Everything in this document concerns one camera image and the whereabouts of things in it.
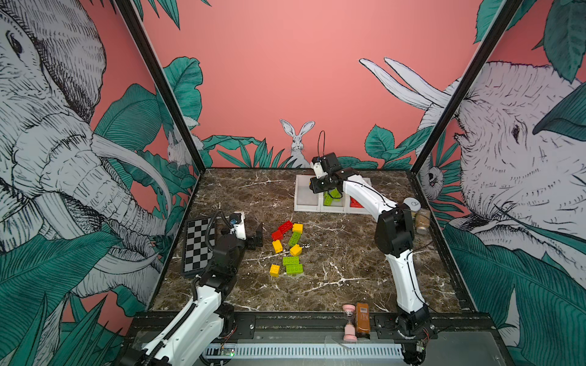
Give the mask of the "green lego brick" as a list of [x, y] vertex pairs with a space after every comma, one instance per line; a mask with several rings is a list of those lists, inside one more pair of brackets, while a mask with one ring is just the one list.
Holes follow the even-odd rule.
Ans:
[[286, 265], [285, 270], [286, 270], [286, 274], [290, 275], [290, 276], [299, 275], [299, 274], [304, 273], [304, 267], [302, 264]]
[[324, 194], [324, 206], [331, 206], [331, 204], [333, 203], [333, 198], [328, 195], [328, 194]]
[[291, 238], [288, 241], [288, 245], [290, 247], [298, 245], [299, 239], [301, 239], [302, 234], [299, 232], [293, 232]]
[[282, 259], [282, 264], [284, 266], [287, 265], [297, 265], [300, 263], [300, 259], [298, 256], [286, 256]]

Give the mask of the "white three-compartment bin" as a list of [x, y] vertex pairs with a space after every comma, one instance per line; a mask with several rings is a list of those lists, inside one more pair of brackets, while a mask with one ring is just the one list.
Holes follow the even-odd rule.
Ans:
[[331, 206], [324, 206], [324, 194], [327, 193], [313, 193], [309, 188], [311, 178], [311, 175], [296, 175], [295, 177], [295, 211], [330, 214], [369, 214], [364, 207], [362, 209], [350, 208], [349, 203], [352, 197], [346, 194], [341, 195], [335, 190], [331, 192], [334, 197]]

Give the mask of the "red arch lego piece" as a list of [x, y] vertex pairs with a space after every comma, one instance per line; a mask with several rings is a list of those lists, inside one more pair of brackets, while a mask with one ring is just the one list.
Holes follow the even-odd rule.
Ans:
[[362, 209], [363, 208], [363, 206], [360, 204], [360, 202], [358, 202], [355, 198], [350, 198], [349, 207], [350, 208], [356, 208], [356, 209]]

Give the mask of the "yellow lego brick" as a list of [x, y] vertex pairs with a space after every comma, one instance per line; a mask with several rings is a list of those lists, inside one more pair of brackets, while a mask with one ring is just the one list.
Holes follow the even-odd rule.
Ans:
[[302, 224], [293, 224], [292, 231], [293, 231], [293, 233], [302, 234], [303, 233], [303, 225]]
[[271, 265], [269, 270], [269, 275], [273, 278], [279, 277], [280, 274], [280, 266], [279, 265]]
[[282, 253], [283, 252], [283, 246], [280, 240], [275, 240], [272, 242], [273, 245], [273, 249], [275, 251], [276, 254]]
[[290, 248], [290, 254], [292, 256], [300, 256], [300, 254], [302, 254], [302, 247], [300, 247], [300, 245], [294, 245]]

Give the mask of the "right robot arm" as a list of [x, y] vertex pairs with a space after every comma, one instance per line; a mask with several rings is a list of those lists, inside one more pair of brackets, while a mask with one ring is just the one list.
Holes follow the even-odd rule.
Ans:
[[350, 196], [376, 220], [375, 244], [385, 255], [395, 282], [398, 331], [406, 339], [430, 338], [430, 309], [424, 301], [414, 268], [414, 225], [411, 209], [386, 198], [352, 168], [344, 168], [335, 153], [311, 160], [315, 193], [334, 189]]

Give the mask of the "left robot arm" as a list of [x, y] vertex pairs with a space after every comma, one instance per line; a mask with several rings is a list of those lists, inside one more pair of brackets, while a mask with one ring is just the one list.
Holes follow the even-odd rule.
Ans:
[[116, 365], [194, 365], [210, 344], [226, 339], [236, 331], [233, 306], [227, 296], [237, 282], [238, 269], [245, 251], [262, 245], [262, 225], [254, 236], [247, 236], [245, 213], [237, 211], [228, 217], [217, 211], [226, 227], [210, 244], [210, 230], [204, 244], [213, 252], [200, 279], [192, 285], [192, 297], [169, 325], [141, 349], [128, 349]]

